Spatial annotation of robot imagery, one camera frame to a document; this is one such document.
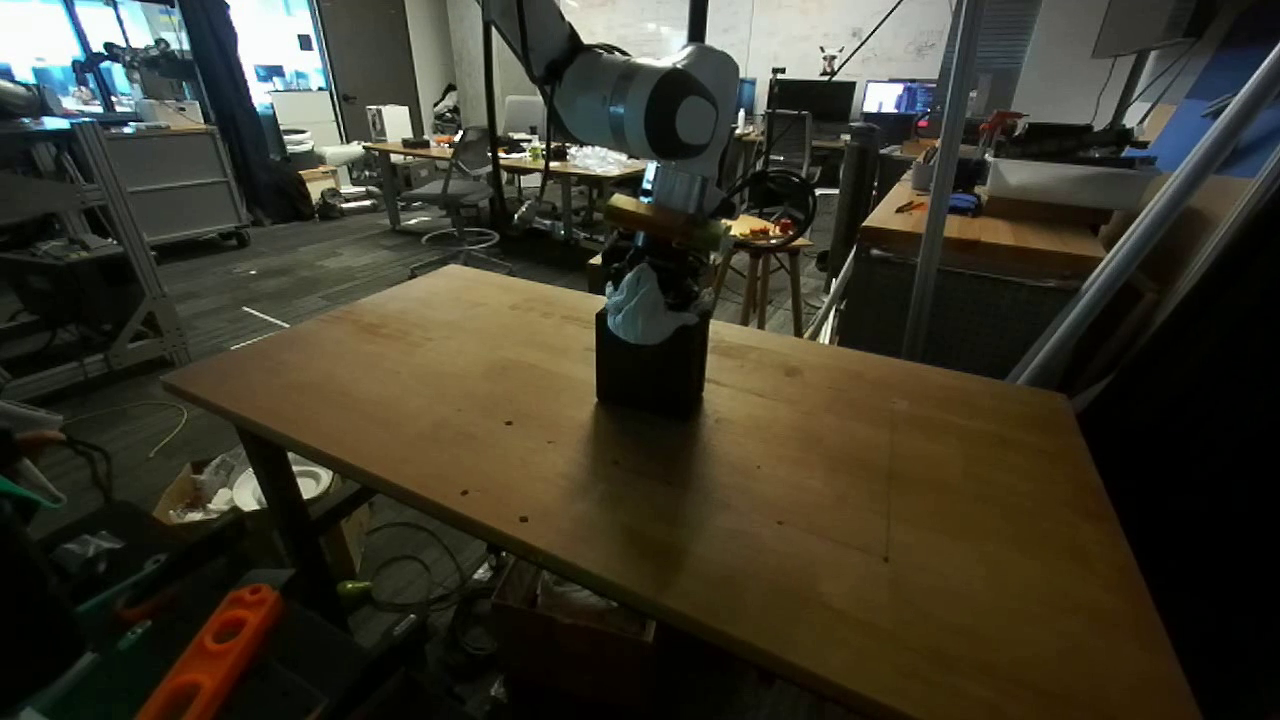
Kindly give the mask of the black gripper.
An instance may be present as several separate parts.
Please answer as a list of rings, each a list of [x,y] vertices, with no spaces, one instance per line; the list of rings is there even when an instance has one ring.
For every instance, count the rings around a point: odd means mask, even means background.
[[[671,311],[705,300],[709,257],[725,239],[714,221],[671,211],[628,190],[609,197],[602,221],[632,235],[624,252],[602,252],[609,284],[646,263]]]

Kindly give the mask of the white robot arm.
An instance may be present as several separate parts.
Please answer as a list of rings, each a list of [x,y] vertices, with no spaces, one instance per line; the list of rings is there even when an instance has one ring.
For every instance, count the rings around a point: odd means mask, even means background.
[[[634,58],[587,44],[561,0],[474,0],[483,18],[540,87],[555,124],[575,145],[653,158],[646,206],[705,221],[719,202],[719,158],[730,141],[741,64],[710,44],[685,44],[671,58]],[[644,233],[644,263],[668,308],[701,300],[701,252],[685,226]]]

